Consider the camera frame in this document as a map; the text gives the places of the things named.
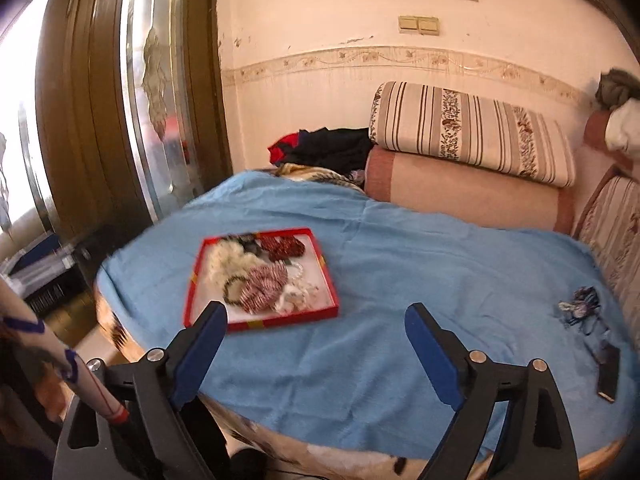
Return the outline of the patterned sleeve forearm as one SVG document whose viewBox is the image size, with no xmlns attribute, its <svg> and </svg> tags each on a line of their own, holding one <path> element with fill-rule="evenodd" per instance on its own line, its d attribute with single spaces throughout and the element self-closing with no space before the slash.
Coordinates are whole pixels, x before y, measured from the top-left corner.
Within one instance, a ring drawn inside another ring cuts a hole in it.
<svg viewBox="0 0 640 480">
<path fill-rule="evenodd" d="M 78 354 L 58 339 L 26 302 L 1 279 L 1 327 L 23 347 L 53 365 L 78 398 L 112 425 L 128 420 L 127 409 L 99 381 Z"/>
</svg>

